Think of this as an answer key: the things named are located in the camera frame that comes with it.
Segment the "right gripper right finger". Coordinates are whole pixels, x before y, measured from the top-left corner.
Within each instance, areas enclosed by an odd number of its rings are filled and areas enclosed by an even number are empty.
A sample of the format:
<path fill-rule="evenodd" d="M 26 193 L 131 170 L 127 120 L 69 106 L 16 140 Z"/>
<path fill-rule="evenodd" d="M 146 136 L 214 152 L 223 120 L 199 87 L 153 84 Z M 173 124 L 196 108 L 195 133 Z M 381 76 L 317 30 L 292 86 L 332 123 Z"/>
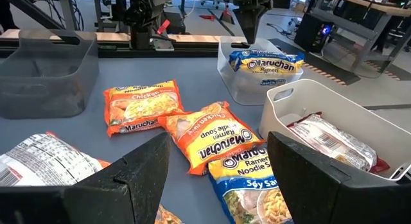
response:
<path fill-rule="evenodd" d="M 332 159 L 279 132 L 268 156 L 295 224 L 411 224 L 411 183 Z"/>

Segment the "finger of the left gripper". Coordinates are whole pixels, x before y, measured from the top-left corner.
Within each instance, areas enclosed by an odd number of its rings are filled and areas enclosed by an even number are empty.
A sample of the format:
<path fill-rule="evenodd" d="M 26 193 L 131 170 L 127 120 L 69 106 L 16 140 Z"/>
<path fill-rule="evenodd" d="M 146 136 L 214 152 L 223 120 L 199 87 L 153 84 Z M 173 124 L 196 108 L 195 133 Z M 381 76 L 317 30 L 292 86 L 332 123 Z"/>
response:
<path fill-rule="evenodd" d="M 267 13 L 269 10 L 272 9 L 272 5 L 257 5 L 253 9 L 253 16 L 252 16 L 252 43 L 255 43 L 256 40 L 256 35 L 258 34 L 258 28 L 259 28 L 259 23 L 264 16 L 265 13 Z"/>
<path fill-rule="evenodd" d="M 249 10 L 245 8 L 237 8 L 233 10 L 237 20 L 238 24 L 240 25 L 240 28 L 244 34 L 244 37 L 247 40 L 248 44 L 253 43 L 253 23 L 252 23 L 252 14 L 249 12 Z"/>

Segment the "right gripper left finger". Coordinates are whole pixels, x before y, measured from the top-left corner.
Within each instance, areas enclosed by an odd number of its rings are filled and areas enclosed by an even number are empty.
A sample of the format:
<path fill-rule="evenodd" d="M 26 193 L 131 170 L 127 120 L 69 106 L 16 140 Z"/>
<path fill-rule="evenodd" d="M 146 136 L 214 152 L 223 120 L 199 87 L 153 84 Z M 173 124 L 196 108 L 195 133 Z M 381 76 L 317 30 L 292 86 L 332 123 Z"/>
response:
<path fill-rule="evenodd" d="M 154 224 L 170 146 L 161 133 L 74 185 L 0 187 L 0 224 Z"/>

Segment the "red beef ramen pack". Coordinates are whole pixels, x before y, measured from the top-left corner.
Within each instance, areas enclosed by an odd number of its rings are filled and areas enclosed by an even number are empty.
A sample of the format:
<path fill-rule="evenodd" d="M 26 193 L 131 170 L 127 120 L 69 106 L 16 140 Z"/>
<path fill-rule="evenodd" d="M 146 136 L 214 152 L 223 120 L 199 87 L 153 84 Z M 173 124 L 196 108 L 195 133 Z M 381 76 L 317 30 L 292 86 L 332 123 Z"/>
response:
<path fill-rule="evenodd" d="M 344 164 L 370 173 L 390 169 L 373 148 L 326 121 L 322 112 L 311 113 L 287 127 L 309 147 Z"/>
<path fill-rule="evenodd" d="M 73 185 L 109 165 L 51 132 L 33 134 L 0 155 L 0 187 Z"/>

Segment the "orange chicken ramen pack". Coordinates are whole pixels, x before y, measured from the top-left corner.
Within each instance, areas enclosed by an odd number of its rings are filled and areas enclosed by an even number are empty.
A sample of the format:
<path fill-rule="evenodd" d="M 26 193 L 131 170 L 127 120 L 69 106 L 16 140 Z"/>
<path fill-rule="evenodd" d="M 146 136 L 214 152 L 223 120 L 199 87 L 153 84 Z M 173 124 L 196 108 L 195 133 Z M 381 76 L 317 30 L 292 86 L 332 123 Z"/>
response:
<path fill-rule="evenodd" d="M 190 163 L 190 175 L 204 175 L 211 161 L 230 157 L 263 141 L 229 108 L 216 101 L 197 112 L 158 118 Z"/>
<path fill-rule="evenodd" d="M 182 114 L 184 107 L 175 80 L 154 85 L 113 87 L 103 92 L 107 135 L 159 127 L 158 118 Z"/>

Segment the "black computer with blue light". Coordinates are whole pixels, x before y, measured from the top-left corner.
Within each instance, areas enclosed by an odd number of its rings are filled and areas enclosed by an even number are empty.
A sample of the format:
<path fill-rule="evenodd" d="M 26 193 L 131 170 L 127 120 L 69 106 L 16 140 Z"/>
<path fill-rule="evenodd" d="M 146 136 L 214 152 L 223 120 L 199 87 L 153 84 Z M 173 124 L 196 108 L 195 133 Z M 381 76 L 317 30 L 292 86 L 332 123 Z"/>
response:
<path fill-rule="evenodd" d="M 334 23 L 305 14 L 297 28 L 294 42 L 305 52 L 320 53 L 329 40 Z"/>

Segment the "clear plastic bin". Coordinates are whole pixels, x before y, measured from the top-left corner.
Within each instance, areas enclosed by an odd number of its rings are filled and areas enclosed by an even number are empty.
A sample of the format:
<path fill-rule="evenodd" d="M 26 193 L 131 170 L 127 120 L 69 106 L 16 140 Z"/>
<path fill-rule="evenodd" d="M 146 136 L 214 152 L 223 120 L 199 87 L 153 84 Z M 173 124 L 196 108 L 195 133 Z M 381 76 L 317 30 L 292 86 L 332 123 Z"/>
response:
<path fill-rule="evenodd" d="M 291 83 L 298 80 L 304 73 L 302 66 L 297 73 L 293 74 L 258 74 L 246 72 L 244 70 L 233 71 L 229 64 L 229 55 L 233 51 L 246 51 L 248 49 L 284 53 L 267 39 L 257 38 L 254 44 L 247 44 L 246 38 L 244 37 L 220 37 L 217 70 L 233 100 L 239 104 L 264 104 L 267 91 L 275 88 L 260 86 L 260 82 L 264 79 L 284 78 L 287 80 L 287 83 Z"/>

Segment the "black hazard-striped floor mat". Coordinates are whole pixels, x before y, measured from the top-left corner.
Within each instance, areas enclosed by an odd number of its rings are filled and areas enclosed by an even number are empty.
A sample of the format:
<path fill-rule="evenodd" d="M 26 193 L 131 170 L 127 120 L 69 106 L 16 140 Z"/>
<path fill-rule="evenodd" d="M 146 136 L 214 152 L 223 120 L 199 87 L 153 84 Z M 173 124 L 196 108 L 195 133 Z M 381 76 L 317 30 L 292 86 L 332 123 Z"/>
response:
<path fill-rule="evenodd" d="M 365 63 L 394 80 L 411 81 L 411 71 L 404 70 L 394 64 L 391 64 L 383 71 L 384 61 L 366 60 Z"/>
<path fill-rule="evenodd" d="M 334 81 L 343 86 L 348 86 L 361 80 L 361 78 L 354 73 L 343 70 L 325 60 L 315 57 L 314 55 L 305 52 L 304 50 L 286 43 L 280 39 L 269 39 L 275 46 L 287 54 L 304 54 L 304 69 L 309 69 L 325 78 Z"/>

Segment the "grey metal desk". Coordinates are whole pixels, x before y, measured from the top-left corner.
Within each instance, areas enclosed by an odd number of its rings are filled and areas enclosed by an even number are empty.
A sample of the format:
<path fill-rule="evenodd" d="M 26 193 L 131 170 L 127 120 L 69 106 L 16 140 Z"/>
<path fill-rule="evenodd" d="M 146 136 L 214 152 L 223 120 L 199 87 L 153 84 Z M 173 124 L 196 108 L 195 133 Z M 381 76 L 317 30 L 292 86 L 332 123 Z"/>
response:
<path fill-rule="evenodd" d="M 340 0 L 330 0 L 334 2 L 333 7 L 338 6 Z M 411 40 L 411 26 L 408 27 L 405 34 L 398 40 L 395 48 L 388 55 L 375 54 L 371 48 L 375 45 L 378 37 L 389 23 L 392 17 L 411 17 L 411 0 L 405 1 L 403 6 L 397 6 L 392 3 L 379 3 L 373 0 L 343 0 L 349 4 L 345 11 L 354 16 L 354 20 L 337 16 L 333 13 L 334 8 L 323 10 L 321 4 L 324 0 L 309 0 L 306 12 L 310 15 L 332 22 L 335 26 L 347 30 L 366 40 L 363 48 L 355 52 L 356 58 L 350 68 L 355 72 L 359 65 L 368 60 L 380 61 L 382 63 L 380 71 L 384 73 L 397 58 L 399 52 Z"/>

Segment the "white plastic bin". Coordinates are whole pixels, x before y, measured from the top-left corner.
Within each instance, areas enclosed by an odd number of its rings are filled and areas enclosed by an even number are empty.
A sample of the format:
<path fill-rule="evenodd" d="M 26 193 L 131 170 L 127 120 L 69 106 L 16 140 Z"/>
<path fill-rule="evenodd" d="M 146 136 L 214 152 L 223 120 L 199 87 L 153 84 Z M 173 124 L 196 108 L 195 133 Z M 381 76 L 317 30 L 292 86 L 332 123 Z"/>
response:
<path fill-rule="evenodd" d="M 411 173 L 411 133 L 314 80 L 302 79 L 266 92 L 258 133 L 277 131 L 300 143 L 286 126 L 309 114 L 323 118 L 376 150 L 390 168 L 378 173 L 391 179 L 399 169 Z"/>

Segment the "dark grey plastic bin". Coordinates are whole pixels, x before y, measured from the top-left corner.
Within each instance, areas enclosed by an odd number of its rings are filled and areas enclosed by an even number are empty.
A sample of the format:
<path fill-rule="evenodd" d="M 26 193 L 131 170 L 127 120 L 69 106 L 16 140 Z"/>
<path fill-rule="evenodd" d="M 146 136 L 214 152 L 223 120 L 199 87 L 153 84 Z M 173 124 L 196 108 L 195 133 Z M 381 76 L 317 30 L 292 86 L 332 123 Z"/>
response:
<path fill-rule="evenodd" d="M 73 117 L 99 75 L 95 33 L 21 30 L 19 47 L 0 63 L 0 117 Z"/>

